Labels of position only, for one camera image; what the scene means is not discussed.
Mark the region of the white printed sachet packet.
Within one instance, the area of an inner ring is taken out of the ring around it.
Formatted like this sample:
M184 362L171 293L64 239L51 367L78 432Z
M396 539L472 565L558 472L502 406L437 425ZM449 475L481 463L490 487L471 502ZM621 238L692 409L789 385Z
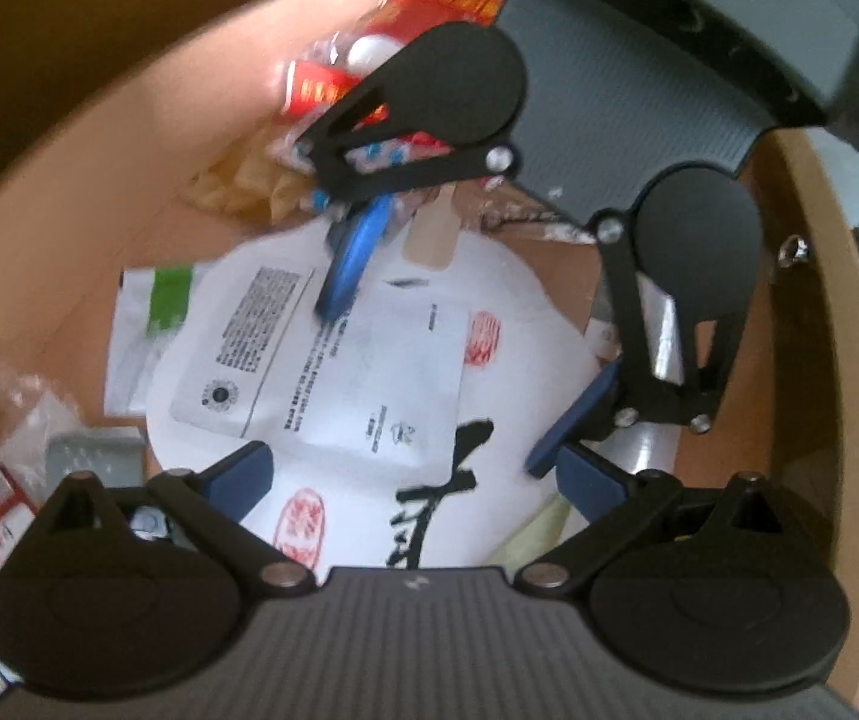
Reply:
M330 323L319 278L257 263L226 286L169 406L175 421L392 483L449 473L468 332L465 307L376 284Z

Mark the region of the wooden drawer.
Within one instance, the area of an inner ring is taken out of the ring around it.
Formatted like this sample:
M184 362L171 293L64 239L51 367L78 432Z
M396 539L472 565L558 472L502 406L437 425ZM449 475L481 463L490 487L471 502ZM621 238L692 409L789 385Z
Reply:
M118 271L242 239L178 187L267 114L276 60L376 2L0 0L0 355L97 415ZM839 500L854 626L833 686L859 706L859 254L805 133L766 135L749 183L812 260L763 273L734 387L678 471L782 470Z

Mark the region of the silver metallic cylinder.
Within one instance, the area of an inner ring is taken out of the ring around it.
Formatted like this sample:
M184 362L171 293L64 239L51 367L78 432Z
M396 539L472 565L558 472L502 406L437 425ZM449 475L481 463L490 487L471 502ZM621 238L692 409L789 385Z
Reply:
M675 302L644 275L608 275L619 343L615 432L603 455L628 473L673 473L680 444L683 383Z

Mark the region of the grey star-pattern packet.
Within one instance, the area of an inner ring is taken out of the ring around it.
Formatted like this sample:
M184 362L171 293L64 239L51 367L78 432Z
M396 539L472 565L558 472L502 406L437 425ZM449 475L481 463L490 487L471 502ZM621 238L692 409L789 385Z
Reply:
M139 489L146 481L144 455L148 442L138 427L91 427L58 434L45 450L45 494L51 496L66 476L92 473L116 497L116 507L130 530L146 541L170 539L170 525L159 507Z

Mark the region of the crumpled brown paper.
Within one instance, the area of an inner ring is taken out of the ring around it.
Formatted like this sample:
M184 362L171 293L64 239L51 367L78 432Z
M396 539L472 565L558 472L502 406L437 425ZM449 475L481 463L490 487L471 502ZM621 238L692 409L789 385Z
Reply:
M313 188L307 174L270 153L281 133L276 125L263 125L237 138L208 169L191 177L178 198L210 215L280 226L301 208Z

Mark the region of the red pill box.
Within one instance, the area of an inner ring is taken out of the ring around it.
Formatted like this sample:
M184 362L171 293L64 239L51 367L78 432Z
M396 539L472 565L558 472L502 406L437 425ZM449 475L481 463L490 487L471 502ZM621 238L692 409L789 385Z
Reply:
M281 121L335 104L364 76L426 31L452 21L489 25L504 0L379 0L358 20L320 37L281 70Z

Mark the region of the white green packet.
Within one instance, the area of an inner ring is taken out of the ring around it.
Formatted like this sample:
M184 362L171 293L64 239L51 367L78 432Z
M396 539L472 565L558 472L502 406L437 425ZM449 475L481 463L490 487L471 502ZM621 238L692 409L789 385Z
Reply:
M169 344L182 328L209 263L121 271L105 369L104 415L138 418Z

